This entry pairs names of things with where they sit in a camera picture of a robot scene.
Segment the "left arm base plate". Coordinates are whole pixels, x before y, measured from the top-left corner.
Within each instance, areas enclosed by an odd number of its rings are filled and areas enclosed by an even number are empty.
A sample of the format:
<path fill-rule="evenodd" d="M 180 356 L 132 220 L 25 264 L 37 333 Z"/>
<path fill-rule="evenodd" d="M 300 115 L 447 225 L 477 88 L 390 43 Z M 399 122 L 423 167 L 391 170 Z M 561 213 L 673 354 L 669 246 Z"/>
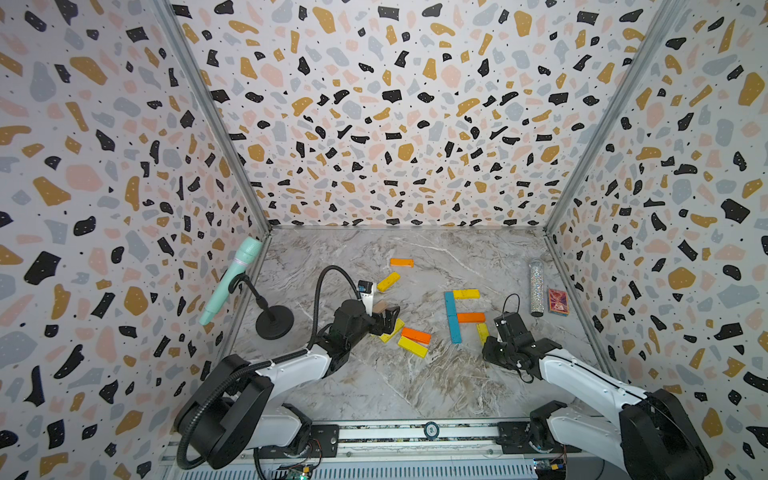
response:
<path fill-rule="evenodd" d="M 338 453 L 340 426 L 313 424 L 304 426 L 294 439 L 283 448 L 285 458 L 335 458 Z"/>

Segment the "yellow-green block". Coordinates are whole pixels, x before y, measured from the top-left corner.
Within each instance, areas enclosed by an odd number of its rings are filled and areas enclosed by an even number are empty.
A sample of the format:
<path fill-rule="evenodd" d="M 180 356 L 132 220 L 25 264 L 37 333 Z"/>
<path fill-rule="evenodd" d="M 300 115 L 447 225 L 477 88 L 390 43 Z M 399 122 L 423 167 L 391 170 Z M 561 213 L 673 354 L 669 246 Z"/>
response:
<path fill-rule="evenodd" d="M 485 323 L 478 323 L 476 325 L 476 330 L 481 343 L 485 344 L 489 338 L 489 330 L 487 325 Z"/>

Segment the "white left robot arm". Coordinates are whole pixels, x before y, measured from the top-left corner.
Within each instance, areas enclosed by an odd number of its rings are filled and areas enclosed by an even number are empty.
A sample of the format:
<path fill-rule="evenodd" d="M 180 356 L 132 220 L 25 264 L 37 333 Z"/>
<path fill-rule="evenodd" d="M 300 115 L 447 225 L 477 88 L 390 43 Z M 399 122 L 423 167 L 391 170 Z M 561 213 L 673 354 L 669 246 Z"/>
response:
<path fill-rule="evenodd" d="M 399 315 L 398 306 L 369 311 L 363 301 L 348 299 L 309 348 L 261 363 L 237 354 L 225 357 L 174 420 L 181 435 L 178 467 L 191 470 L 206 464 L 220 469 L 249 449 L 303 454 L 312 421 L 284 398 L 338 371 L 365 337 L 392 334 Z"/>

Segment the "yellow block scuffed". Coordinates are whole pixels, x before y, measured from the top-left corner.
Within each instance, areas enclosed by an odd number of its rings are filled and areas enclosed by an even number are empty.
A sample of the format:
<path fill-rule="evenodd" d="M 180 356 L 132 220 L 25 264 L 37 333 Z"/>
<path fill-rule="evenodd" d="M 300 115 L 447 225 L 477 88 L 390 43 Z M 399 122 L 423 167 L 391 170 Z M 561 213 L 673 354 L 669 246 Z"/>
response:
<path fill-rule="evenodd" d="M 478 289 L 453 290 L 452 293 L 456 300 L 472 300 L 481 298 L 481 293 Z"/>

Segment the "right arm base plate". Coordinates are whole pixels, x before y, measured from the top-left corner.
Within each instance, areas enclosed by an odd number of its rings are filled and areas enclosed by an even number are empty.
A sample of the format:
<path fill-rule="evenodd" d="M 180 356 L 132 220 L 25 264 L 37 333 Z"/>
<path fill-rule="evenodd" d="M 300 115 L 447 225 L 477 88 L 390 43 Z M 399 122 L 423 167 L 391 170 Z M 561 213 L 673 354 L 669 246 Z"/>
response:
<path fill-rule="evenodd" d="M 497 424 L 497 445 L 504 454 L 562 454 L 581 453 L 582 450 L 557 443 L 545 429 L 529 421 L 502 421 Z"/>

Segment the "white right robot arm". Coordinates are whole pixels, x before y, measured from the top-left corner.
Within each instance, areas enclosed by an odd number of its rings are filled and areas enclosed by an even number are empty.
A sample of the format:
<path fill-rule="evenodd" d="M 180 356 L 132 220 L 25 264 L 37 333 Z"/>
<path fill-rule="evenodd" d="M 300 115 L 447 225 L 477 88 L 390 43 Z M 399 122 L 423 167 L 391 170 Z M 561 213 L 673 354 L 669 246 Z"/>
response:
<path fill-rule="evenodd" d="M 535 339 L 518 313 L 495 318 L 497 336 L 483 345 L 485 361 L 522 377 L 558 386 L 595 410 L 590 416 L 561 401 L 533 410 L 522 434 L 502 445 L 541 453 L 575 447 L 632 479 L 704 479 L 713 461 L 677 397 L 623 383 L 582 362 L 551 339 Z"/>

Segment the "teal block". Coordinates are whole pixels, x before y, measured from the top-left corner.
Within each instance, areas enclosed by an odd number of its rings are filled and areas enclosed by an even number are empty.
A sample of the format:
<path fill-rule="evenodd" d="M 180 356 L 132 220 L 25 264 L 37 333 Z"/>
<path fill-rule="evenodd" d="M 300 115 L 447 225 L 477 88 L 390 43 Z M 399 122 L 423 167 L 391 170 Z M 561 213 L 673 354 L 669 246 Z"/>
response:
<path fill-rule="evenodd" d="M 455 298 L 452 291 L 447 291 L 444 293 L 444 301 L 445 301 L 446 315 L 448 319 L 458 320 Z"/>
<path fill-rule="evenodd" d="M 457 315 L 448 316 L 449 332 L 453 344 L 462 343 L 462 335 Z"/>

